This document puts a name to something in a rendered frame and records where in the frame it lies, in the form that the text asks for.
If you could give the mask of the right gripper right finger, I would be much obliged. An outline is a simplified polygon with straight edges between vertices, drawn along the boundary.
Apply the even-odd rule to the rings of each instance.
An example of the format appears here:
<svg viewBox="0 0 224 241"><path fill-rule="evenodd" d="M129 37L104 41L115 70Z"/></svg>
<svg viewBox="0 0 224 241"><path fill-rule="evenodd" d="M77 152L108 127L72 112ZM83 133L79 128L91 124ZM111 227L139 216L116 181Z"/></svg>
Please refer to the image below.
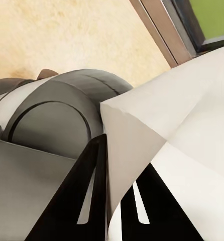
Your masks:
<svg viewBox="0 0 224 241"><path fill-rule="evenodd" d="M122 241L204 241L151 163L136 184L150 224L139 222L132 185L120 201Z"/></svg>

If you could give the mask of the paper coffee filter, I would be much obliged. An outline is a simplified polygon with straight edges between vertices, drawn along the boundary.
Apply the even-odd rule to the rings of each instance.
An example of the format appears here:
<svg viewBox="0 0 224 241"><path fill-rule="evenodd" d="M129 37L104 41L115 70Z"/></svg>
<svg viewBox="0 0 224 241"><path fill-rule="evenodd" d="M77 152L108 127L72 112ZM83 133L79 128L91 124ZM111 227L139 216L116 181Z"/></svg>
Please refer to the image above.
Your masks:
<svg viewBox="0 0 224 241"><path fill-rule="evenodd" d="M224 241L224 47L100 102L107 135L108 241L122 241L120 201L149 163L204 241Z"/></svg>

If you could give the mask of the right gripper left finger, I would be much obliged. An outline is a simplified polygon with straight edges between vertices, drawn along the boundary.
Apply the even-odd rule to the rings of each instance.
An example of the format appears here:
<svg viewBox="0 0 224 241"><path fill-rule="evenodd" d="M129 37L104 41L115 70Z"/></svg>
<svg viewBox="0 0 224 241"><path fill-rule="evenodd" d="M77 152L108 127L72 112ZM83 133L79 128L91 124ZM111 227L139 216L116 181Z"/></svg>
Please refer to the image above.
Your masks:
<svg viewBox="0 0 224 241"><path fill-rule="evenodd" d="M105 241L107 135L91 139L24 241ZM88 222L78 224L95 170Z"/></svg>

